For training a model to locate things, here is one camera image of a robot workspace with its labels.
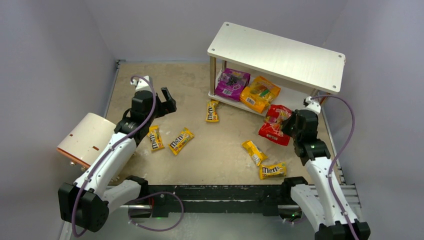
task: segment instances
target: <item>wooden board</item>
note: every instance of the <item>wooden board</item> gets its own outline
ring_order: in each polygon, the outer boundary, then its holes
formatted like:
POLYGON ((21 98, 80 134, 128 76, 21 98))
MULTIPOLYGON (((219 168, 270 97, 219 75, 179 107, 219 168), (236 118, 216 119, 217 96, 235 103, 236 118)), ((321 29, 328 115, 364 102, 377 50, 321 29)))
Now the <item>wooden board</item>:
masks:
MULTIPOLYGON (((229 68, 240 69, 235 65, 229 68)), ((107 112, 113 123, 121 120, 123 112, 131 107, 135 87, 130 85, 132 75, 149 75, 156 90, 168 87, 177 102, 177 111, 155 119, 159 125, 165 149, 150 151, 150 141, 145 137, 122 172, 120 179, 135 175, 146 178, 154 185, 258 185, 280 184, 283 177, 259 179, 259 169, 249 157, 242 142, 252 140, 269 157, 264 164, 285 161, 289 177, 304 176, 313 184, 306 169, 295 155, 293 143, 281 146, 258 135, 263 116, 219 104, 218 123, 205 122, 209 92, 209 64, 207 63, 123 63, 107 112), (188 128, 195 135, 175 156, 168 144, 180 131, 188 128)), ((319 116, 318 137, 332 153, 329 135, 323 117, 319 116)))
POLYGON ((339 52, 231 22, 224 22, 207 54, 332 94, 340 92, 346 60, 339 52))

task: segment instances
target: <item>red candy bag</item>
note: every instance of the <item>red candy bag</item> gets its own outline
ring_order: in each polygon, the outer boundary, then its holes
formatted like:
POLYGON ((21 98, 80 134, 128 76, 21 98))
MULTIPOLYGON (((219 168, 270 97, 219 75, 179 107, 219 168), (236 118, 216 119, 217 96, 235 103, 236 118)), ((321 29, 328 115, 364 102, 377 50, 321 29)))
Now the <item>red candy bag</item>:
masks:
POLYGON ((290 136, 281 132, 281 123, 292 115, 292 111, 283 105, 271 104, 266 113, 265 123, 259 129, 259 136, 276 144, 289 145, 290 136))

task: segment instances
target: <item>robotic arm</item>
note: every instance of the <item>robotic arm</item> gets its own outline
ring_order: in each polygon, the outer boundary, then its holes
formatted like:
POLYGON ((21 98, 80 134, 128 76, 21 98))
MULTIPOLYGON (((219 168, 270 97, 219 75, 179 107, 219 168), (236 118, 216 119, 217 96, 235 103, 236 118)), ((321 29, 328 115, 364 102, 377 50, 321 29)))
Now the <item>robotic arm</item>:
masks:
MULTIPOLYGON (((150 83, 152 82, 151 77, 145 76, 144 78, 150 83)), ((111 136, 106 148, 90 168, 77 178, 73 184, 63 183, 58 191, 60 216, 62 220, 71 222, 77 194, 83 187, 83 183, 88 181, 82 189, 78 202, 75 224, 91 232, 100 230, 109 214, 121 205, 138 197, 148 195, 148 182, 136 176, 129 176, 120 185, 112 189, 106 190, 106 187, 113 176, 124 167, 131 155, 136 151, 141 140, 148 134, 153 120, 177 110, 176 101, 171 97, 168 89, 163 87, 161 91, 166 101, 161 102, 156 94, 154 112, 147 119, 154 102, 152 91, 142 79, 138 81, 132 79, 131 84, 136 86, 134 97, 131 100, 131 108, 125 111, 122 120, 116 125, 114 134, 111 136), (146 123, 143 127, 132 136, 122 140, 122 138, 136 130, 144 121, 146 123), (119 143, 114 150, 105 159, 101 160, 102 156, 117 142, 119 143)))
POLYGON ((316 240, 354 239, 349 224, 353 226, 359 239, 367 240, 371 233, 368 224, 358 221, 338 181, 335 177, 328 176, 332 164, 330 152, 326 144, 317 138, 321 106, 310 96, 305 99, 304 105, 304 109, 295 110, 291 117, 282 123, 281 131, 293 138, 294 151, 313 179, 319 200, 303 177, 285 178, 283 185, 286 185, 286 194, 299 205, 312 224, 316 240), (329 185, 329 177, 334 193, 329 185), (338 196, 343 210, 334 194, 338 196))

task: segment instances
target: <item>purple candy bag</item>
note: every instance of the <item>purple candy bag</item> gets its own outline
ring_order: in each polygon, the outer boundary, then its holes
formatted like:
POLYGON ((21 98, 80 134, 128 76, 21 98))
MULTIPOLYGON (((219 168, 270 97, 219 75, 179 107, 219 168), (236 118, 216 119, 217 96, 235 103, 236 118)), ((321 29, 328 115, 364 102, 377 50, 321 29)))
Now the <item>purple candy bag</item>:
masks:
POLYGON ((240 94, 250 79, 250 73, 226 68, 218 79, 215 94, 239 102, 240 94))

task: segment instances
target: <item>yellow candy packet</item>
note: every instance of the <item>yellow candy packet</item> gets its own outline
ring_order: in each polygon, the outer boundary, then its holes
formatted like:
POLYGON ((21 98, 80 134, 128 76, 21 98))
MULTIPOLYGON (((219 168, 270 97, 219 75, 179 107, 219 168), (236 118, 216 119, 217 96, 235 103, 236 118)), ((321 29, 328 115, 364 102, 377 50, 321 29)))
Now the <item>yellow candy packet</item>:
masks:
POLYGON ((159 134, 159 126, 151 126, 148 128, 148 138, 150 139, 151 142, 151 151, 157 151, 159 149, 163 149, 165 148, 163 142, 162 142, 162 138, 161 135, 159 134))
POLYGON ((218 105, 219 101, 211 100, 207 103, 207 114, 206 114, 206 122, 216 123, 219 122, 217 111, 215 107, 218 105))
POLYGON ((252 141, 248 140, 241 144, 246 149, 253 162, 259 166, 263 160, 267 159, 268 156, 263 153, 259 147, 257 147, 252 141))
POLYGON ((271 101, 280 94, 281 88, 263 76, 256 77, 252 84, 245 87, 240 94, 240 102, 250 109, 262 113, 271 101))
POLYGON ((261 180, 270 177, 285 177, 287 174, 286 163, 281 162, 275 165, 260 165, 259 166, 259 178, 261 180))
POLYGON ((183 149, 183 147, 194 137, 195 135, 187 127, 184 127, 179 136, 169 144, 169 148, 173 154, 177 155, 181 149, 183 149))

